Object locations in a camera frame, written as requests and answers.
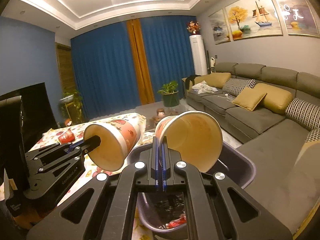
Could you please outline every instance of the red wrapper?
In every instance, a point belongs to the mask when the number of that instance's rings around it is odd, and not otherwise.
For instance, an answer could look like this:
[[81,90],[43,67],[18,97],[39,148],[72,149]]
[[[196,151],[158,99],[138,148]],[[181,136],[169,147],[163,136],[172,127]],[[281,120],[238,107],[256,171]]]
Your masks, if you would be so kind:
[[187,222],[186,214],[181,214],[179,219],[170,221],[169,224],[166,224],[166,227],[167,227],[167,229],[175,228],[175,227],[182,225],[186,222]]
[[68,143],[68,142],[72,142],[75,139],[75,135],[73,134],[73,132],[71,132],[71,130],[69,129],[68,131],[66,131],[64,134],[62,134],[61,136],[59,136],[59,142],[61,144],[64,143]]

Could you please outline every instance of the sofa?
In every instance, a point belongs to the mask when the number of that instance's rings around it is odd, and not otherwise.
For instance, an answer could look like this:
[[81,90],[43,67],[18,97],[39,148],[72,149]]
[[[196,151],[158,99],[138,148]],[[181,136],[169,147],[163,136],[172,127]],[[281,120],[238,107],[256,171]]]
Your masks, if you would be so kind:
[[[235,79],[254,79],[257,84],[265,83],[281,88],[290,92],[292,98],[300,98],[320,106],[320,77],[318,76],[262,64],[232,62],[218,63],[215,71],[230,73],[231,78]],[[203,79],[204,76],[198,77],[198,81]],[[320,185],[318,185],[320,177],[308,174],[309,177],[305,180],[307,186],[311,188],[308,193],[304,190],[306,185],[301,183],[302,178],[306,176],[304,170],[308,170],[308,165],[320,160],[315,153],[319,151],[320,155],[319,145],[308,149],[308,154],[304,153],[303,160],[300,162],[304,163],[304,166],[295,165],[309,130],[289,119],[285,114],[274,113],[261,104],[254,111],[248,111],[234,105],[232,99],[227,100],[224,97],[221,88],[213,94],[198,94],[192,89],[185,89],[185,98],[190,106],[213,116],[221,128],[243,143],[237,150],[254,162],[257,171],[255,179],[245,190],[294,234],[316,204],[317,194],[319,194],[317,197],[320,196]],[[291,187],[290,184],[298,184],[294,190],[305,193],[302,200],[301,196],[299,198],[295,196],[299,194],[286,193],[290,191],[288,189]],[[282,200],[277,202],[274,201],[275,198]],[[307,204],[302,208],[303,210],[295,212],[296,208],[292,208],[292,205],[305,199]]]

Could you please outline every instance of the ceiling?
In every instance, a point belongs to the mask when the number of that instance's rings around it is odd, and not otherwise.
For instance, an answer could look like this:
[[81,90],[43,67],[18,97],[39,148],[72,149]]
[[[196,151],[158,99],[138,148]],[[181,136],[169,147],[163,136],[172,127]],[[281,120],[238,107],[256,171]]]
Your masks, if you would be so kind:
[[197,15],[214,1],[217,0],[10,0],[2,16],[72,38],[97,27],[133,18]]

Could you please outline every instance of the framed canvas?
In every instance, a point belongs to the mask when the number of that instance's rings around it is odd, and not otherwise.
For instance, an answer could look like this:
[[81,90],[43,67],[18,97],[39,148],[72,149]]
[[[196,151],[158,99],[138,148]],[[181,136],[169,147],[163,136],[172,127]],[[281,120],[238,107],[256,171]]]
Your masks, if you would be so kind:
[[230,41],[230,36],[228,32],[226,17],[224,9],[209,16],[211,28],[213,31],[214,43],[220,44]]
[[289,35],[319,37],[319,30],[307,0],[276,1]]
[[272,0],[239,0],[226,11],[234,40],[283,35]]

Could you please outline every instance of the white floor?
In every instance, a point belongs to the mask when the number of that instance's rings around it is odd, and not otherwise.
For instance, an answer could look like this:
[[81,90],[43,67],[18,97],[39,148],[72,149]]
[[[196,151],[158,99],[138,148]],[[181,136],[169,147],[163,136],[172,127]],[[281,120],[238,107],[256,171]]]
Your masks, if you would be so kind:
[[[180,105],[178,107],[183,107],[183,111],[194,111],[195,109],[192,106],[189,106],[186,102],[186,100],[183,98],[180,100]],[[156,110],[158,108],[165,108],[163,106],[163,102],[156,102],[156,103],[152,103],[152,104],[148,104],[148,105],[144,105],[144,106],[137,106],[135,109],[130,109],[130,110],[126,110],[126,111],[122,111],[120,113],[115,113],[115,114],[110,114],[110,115],[106,115],[106,116],[101,116],[101,117],[97,117],[94,118],[90,121],[95,121],[95,120],[99,120],[102,118],[108,118],[108,117],[113,117],[113,116],[117,116],[120,114],[128,114],[128,113],[138,113],[141,115],[144,115],[146,118],[152,118],[153,116],[156,115]],[[231,147],[233,148],[238,148],[239,146],[242,145],[241,142],[239,142],[237,139],[233,138],[230,134],[228,134],[225,130],[222,130],[222,137],[223,137],[223,141],[228,143]]]

